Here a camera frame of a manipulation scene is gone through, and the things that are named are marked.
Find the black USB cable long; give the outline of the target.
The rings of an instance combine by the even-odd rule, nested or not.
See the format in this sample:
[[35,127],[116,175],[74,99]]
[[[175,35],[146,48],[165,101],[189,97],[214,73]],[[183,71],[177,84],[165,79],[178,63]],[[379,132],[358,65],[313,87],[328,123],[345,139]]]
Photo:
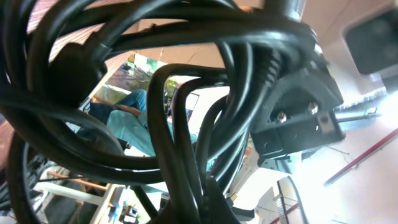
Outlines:
[[[19,223],[38,223],[25,172],[30,149],[76,173],[140,190],[165,182],[170,201],[153,223],[235,223],[224,198],[243,161],[249,127],[282,64],[266,44],[261,9],[232,1],[130,1],[92,7],[58,1],[33,32],[34,1],[1,2],[1,113],[15,130],[7,167]],[[124,50],[214,43],[223,68],[169,64],[152,76],[152,157],[128,157],[116,136],[79,107]]]

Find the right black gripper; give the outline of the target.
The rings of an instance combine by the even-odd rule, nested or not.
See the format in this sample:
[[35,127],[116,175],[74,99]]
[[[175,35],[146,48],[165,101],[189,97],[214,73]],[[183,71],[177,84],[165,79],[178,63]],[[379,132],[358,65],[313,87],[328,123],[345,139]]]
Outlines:
[[303,0],[265,0],[266,44],[282,64],[262,71],[271,92],[251,123],[258,164],[344,140],[334,109],[343,103],[335,79],[315,52],[317,38],[302,22]]

